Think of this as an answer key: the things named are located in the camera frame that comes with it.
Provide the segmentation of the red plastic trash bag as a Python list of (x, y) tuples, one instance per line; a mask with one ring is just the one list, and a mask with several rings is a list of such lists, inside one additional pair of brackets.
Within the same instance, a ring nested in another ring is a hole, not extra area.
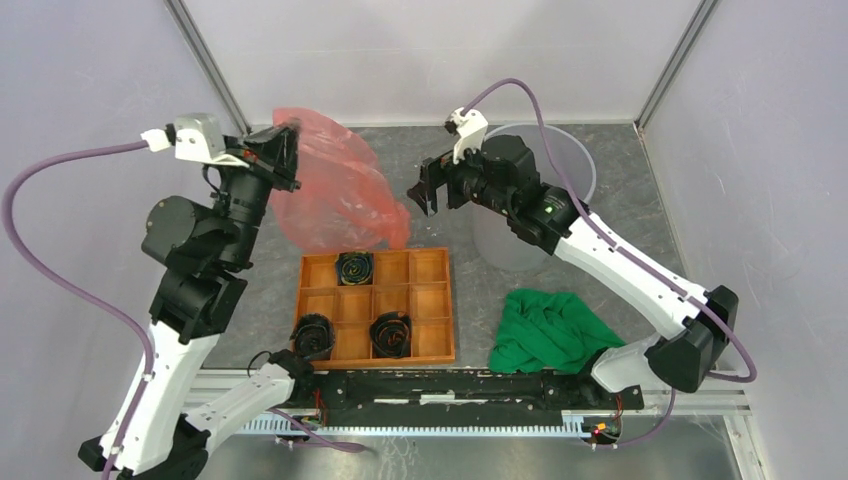
[(382, 243), (407, 247), (410, 213), (362, 137), (307, 108), (276, 108), (272, 121), (299, 128), (301, 187), (276, 191), (269, 199), (285, 238), (306, 254), (369, 250)]

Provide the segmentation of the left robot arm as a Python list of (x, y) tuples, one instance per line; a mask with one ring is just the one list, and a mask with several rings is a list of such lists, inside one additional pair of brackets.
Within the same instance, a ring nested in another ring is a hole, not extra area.
[(267, 409), (306, 405), (314, 394), (310, 368), (283, 350), (218, 398), (186, 409), (191, 383), (225, 332), (247, 283), (251, 254), (270, 194), (300, 184), (295, 124), (243, 138), (216, 123), (184, 117), (144, 134), (154, 151), (216, 170), (213, 204), (181, 196), (159, 201), (147, 218), (143, 252), (165, 269), (149, 310), (153, 350), (137, 372), (113, 425), (82, 443), (91, 470), (119, 479), (194, 479), (210, 455)]

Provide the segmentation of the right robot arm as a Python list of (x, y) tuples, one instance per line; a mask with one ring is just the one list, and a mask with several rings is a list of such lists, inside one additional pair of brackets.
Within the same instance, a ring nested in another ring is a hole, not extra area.
[(714, 368), (731, 342), (737, 294), (677, 276), (615, 234), (582, 200), (543, 182), (520, 137), (499, 135), (478, 149), (424, 160), (407, 195), (433, 215), (439, 188), (448, 208), (474, 203), (494, 212), (518, 239), (590, 274), (654, 327), (642, 341), (591, 356), (590, 373), (577, 382), (585, 405), (602, 408), (643, 380), (695, 393), (706, 378), (717, 377)]

